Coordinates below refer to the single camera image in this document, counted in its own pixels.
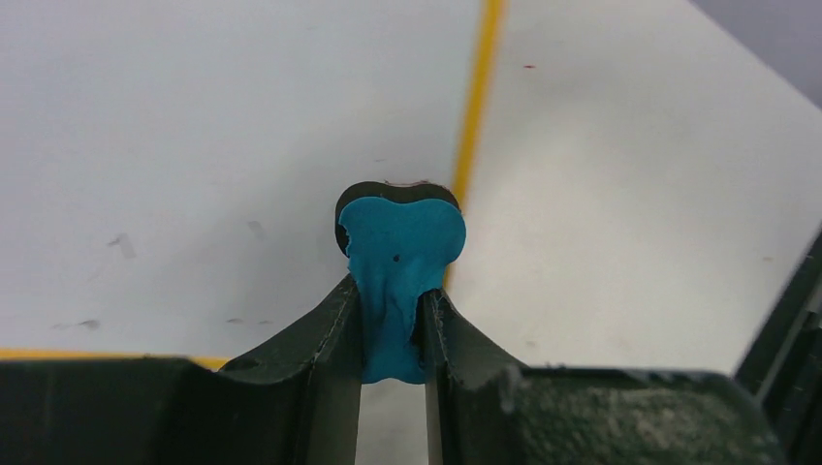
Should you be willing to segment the yellow framed whiteboard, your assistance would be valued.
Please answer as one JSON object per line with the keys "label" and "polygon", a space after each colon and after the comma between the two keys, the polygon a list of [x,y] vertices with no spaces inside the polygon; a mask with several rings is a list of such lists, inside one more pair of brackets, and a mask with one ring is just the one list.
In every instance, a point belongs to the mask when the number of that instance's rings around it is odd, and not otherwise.
{"label": "yellow framed whiteboard", "polygon": [[5,1],[1,355],[216,368],[345,272],[366,179],[462,193],[500,1]]}

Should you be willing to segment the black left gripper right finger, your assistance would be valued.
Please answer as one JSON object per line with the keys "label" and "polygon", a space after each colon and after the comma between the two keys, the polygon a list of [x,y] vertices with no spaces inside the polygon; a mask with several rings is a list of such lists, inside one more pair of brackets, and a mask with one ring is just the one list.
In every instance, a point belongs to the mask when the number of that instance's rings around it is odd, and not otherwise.
{"label": "black left gripper right finger", "polygon": [[783,464],[763,413],[705,371],[529,366],[439,290],[420,299],[432,464]]}

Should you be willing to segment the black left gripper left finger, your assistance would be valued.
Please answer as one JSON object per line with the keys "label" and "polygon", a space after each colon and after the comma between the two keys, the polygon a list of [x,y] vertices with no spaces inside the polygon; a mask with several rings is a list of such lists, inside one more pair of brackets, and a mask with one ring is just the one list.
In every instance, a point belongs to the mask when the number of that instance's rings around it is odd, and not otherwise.
{"label": "black left gripper left finger", "polygon": [[210,370],[181,357],[8,360],[5,464],[351,464],[363,350],[356,285]]}

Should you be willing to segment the blue whiteboard eraser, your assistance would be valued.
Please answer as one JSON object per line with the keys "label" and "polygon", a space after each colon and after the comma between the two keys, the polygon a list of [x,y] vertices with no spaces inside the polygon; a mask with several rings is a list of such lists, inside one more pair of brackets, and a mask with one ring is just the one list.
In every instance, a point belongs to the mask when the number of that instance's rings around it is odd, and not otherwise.
{"label": "blue whiteboard eraser", "polygon": [[422,295],[440,290],[463,250],[466,226],[457,198],[429,182],[363,181],[335,206],[335,237],[348,260],[362,308],[366,385],[425,380]]}

